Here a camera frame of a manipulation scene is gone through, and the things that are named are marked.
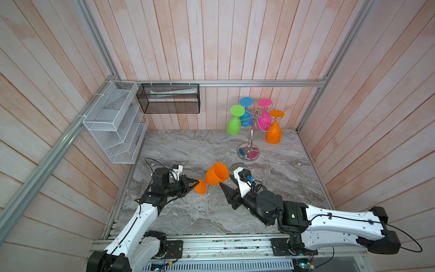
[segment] robotic arm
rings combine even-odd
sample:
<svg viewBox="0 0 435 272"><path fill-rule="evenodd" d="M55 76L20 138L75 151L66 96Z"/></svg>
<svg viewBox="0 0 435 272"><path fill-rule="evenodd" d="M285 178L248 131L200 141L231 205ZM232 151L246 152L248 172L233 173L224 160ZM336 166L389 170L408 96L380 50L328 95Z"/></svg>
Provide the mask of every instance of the robotic arm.
<svg viewBox="0 0 435 272"><path fill-rule="evenodd" d="M236 190L223 183L220 186L232 208L245 206L265 225L274 225L277 219L280 232L290 235L288 249L293 255L317 254L317 249L328 246L357 246L378 254L396 254L400 249L396 233L383 224L388 216L382 207L360 213L327 210L283 201L281 195L256 184L248 169L239 167L230 177Z"/></svg>
<svg viewBox="0 0 435 272"><path fill-rule="evenodd" d="M183 167L157 168L152 175L149 188L139 200L134 216L121 233L103 252L93 252L87 263L87 272L131 272L139 271L153 257L163 258L167 254L166 234L149 231L140 243L144 233L156 220L163 207L172 200L186 196L198 180L181 175ZM168 197L175 197L168 202Z"/></svg>

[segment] wooden wall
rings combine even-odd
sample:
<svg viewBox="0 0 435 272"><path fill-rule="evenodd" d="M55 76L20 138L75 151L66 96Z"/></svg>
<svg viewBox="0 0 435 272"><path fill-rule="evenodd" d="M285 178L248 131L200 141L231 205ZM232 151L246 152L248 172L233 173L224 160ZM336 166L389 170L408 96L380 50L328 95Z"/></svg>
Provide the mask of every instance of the wooden wall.
<svg viewBox="0 0 435 272"><path fill-rule="evenodd" d="M120 78L318 79L363 1L87 0ZM201 88L200 114L152 114L150 129L224 129L241 97L270 98L296 128L315 88Z"/></svg>
<svg viewBox="0 0 435 272"><path fill-rule="evenodd" d="M0 1L0 208L110 75L69 0ZM2 271L81 271L125 167L84 131L0 246Z"/></svg>
<svg viewBox="0 0 435 272"><path fill-rule="evenodd" d="M373 255L377 271L435 267L434 14L434 0L380 1L301 131L337 209L382 206L423 246Z"/></svg>

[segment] gray marble surface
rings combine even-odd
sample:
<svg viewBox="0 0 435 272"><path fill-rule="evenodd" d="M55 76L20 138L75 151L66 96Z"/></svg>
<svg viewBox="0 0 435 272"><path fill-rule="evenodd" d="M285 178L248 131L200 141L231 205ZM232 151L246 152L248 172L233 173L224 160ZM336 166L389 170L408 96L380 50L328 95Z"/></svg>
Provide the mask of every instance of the gray marble surface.
<svg viewBox="0 0 435 272"><path fill-rule="evenodd" d="M150 182L151 170L145 163L146 157L168 167L183 165L183 174L202 180L216 162L225 164L230 173L237 167L244 167L284 200L329 208L320 182L293 130L283 129L279 144L267 143L264 132L257 131L254 143L260 149L260 157L254 162L244 162L236 154L236 148L247 141L247 135L248 131L234 136L220 130L147 132L114 234L119 233L134 214L137 207L134 199L140 198ZM158 167L154 162L151 165L153 169ZM236 188L230 179L225 183ZM279 233L276 224L264 226L244 206L233 210L219 185L207 185L204 195L191 191L186 197L169 203L150 229L167 234Z"/></svg>

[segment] chrome stand base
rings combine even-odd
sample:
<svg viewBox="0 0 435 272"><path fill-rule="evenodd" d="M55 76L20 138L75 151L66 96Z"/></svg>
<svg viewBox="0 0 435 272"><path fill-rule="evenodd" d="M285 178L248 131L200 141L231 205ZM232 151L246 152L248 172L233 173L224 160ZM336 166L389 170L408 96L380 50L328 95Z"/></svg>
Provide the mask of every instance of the chrome stand base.
<svg viewBox="0 0 435 272"><path fill-rule="evenodd" d="M237 155L244 161L255 161L260 155L260 151L254 144L242 143L237 149Z"/></svg>

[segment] black mesh basket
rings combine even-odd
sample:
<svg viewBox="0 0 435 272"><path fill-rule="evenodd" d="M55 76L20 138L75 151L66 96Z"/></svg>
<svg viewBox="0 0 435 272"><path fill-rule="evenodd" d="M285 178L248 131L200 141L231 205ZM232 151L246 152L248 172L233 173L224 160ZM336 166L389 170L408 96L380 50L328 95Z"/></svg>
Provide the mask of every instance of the black mesh basket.
<svg viewBox="0 0 435 272"><path fill-rule="evenodd" d="M143 83L136 95L144 113L199 113L198 84Z"/></svg>

